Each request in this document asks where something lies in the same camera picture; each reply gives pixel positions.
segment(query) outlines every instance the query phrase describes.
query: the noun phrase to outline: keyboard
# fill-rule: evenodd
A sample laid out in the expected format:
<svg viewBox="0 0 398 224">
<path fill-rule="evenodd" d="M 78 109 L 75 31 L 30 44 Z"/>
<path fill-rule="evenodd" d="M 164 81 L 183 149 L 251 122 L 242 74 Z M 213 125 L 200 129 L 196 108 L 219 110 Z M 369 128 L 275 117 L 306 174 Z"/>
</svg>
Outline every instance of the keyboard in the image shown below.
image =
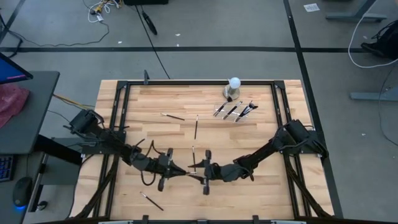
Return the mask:
<svg viewBox="0 0 398 224">
<path fill-rule="evenodd" d="M 13 155 L 0 155 L 0 182 L 12 180 L 14 163 Z"/>
</svg>

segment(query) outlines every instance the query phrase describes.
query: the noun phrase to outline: black floor stripe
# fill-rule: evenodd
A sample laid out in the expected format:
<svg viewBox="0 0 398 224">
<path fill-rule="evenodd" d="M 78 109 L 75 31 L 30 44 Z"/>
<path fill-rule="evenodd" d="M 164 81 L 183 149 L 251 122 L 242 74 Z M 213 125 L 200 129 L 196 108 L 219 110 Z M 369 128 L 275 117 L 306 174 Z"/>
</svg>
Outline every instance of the black floor stripe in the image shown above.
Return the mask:
<svg viewBox="0 0 398 224">
<path fill-rule="evenodd" d="M 11 28 L 12 23 L 14 22 L 15 18 L 18 16 L 18 13 L 22 7 L 22 5 L 25 3 L 25 0 L 20 0 L 17 7 L 14 9 L 14 12 L 11 14 L 10 19 L 7 21 L 6 25 L 8 28 Z M 4 30 L 0 34 L 0 44 L 6 37 L 6 34 L 8 32 L 7 28 L 4 28 Z"/>
<path fill-rule="evenodd" d="M 0 47 L 14 52 L 15 47 Z M 156 47 L 157 52 L 296 52 L 294 47 Z M 18 52 L 152 52 L 152 47 L 21 47 Z M 345 48 L 302 48 L 303 53 L 347 53 Z M 363 53 L 362 49 L 351 49 Z"/>
<path fill-rule="evenodd" d="M 313 119 L 313 125 L 314 125 L 315 129 L 317 130 L 319 138 L 321 139 L 321 141 L 323 141 L 323 143 L 325 143 L 325 136 L 323 133 L 320 117 L 318 114 L 317 104 L 315 102 L 315 97 L 313 95 L 313 91 L 312 91 L 312 87 L 311 87 L 311 83 L 310 83 L 310 77 L 308 75 L 307 66 L 305 65 L 303 51 L 302 51 L 302 48 L 300 45 L 299 37 L 297 35 L 297 30 L 296 30 L 296 26 L 294 24 L 294 19 L 293 19 L 293 15 L 292 15 L 292 10 L 290 8 L 289 0 L 284 0 L 284 5 L 285 5 L 286 14 L 287 14 L 287 19 L 289 21 L 290 31 L 291 31 L 292 37 L 293 37 L 293 42 L 294 42 L 294 45 L 296 48 L 298 64 L 300 65 L 301 74 L 303 76 L 303 82 L 304 82 L 304 86 L 305 86 L 305 91 L 307 93 L 308 104 L 310 105 L 310 111 L 311 111 L 311 116 Z M 333 173 L 331 172 L 331 164 L 323 163 L 323 165 L 324 165 L 324 167 L 327 166 L 325 168 L 325 171 L 329 171 L 329 172 L 325 173 L 325 176 L 326 176 L 326 180 L 328 180 L 328 190 L 330 192 L 330 197 L 331 197 L 334 214 L 338 218 L 343 218 L 343 211 L 341 209 L 340 200 L 338 198 L 338 193 L 337 193 L 337 188 L 336 188 L 336 184 L 334 181 L 334 176 L 333 176 Z"/>
</svg>

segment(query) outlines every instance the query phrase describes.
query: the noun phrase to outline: computer mouse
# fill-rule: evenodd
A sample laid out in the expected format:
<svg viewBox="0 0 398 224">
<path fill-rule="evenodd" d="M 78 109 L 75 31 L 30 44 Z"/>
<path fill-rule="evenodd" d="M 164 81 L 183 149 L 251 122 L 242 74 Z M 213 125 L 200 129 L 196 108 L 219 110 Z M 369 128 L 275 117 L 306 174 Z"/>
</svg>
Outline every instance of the computer mouse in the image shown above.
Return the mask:
<svg viewBox="0 0 398 224">
<path fill-rule="evenodd" d="M 29 203 L 32 195 L 32 178 L 23 177 L 17 181 L 12 192 L 12 201 L 17 207 L 23 207 Z"/>
</svg>

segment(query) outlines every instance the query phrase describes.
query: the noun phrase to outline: white paper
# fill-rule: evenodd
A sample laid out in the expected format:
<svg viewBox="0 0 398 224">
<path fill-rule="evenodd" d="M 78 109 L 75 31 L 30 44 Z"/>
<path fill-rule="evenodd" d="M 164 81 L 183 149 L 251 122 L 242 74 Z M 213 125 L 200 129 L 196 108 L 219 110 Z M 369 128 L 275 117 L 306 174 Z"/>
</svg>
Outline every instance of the white paper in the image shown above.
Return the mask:
<svg viewBox="0 0 398 224">
<path fill-rule="evenodd" d="M 304 8 L 307 12 L 315 12 L 320 10 L 316 3 L 304 5 Z"/>
</svg>

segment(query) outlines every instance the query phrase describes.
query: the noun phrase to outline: gray desk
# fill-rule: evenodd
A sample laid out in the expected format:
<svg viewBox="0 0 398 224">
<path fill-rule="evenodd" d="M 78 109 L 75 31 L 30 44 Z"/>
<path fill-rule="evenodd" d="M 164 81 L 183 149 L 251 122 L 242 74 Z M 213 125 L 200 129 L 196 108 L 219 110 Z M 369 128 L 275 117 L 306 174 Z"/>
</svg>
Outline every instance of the gray desk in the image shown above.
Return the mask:
<svg viewBox="0 0 398 224">
<path fill-rule="evenodd" d="M 17 164 L 13 180 L 0 183 L 1 223 L 22 223 L 26 209 L 18 210 L 14 206 L 12 190 L 15 183 L 26 175 L 32 177 L 35 182 L 44 158 L 43 152 L 26 154 L 33 150 L 60 74 L 58 72 L 31 72 L 31 74 L 34 76 L 33 80 L 17 83 L 30 90 L 23 110 L 0 129 L 0 154 L 25 154 L 15 157 Z"/>
<path fill-rule="evenodd" d="M 32 80 L 17 82 L 30 91 L 22 111 L 0 128 L 0 154 L 28 154 L 34 143 L 49 107 L 59 72 L 31 72 Z"/>
</svg>

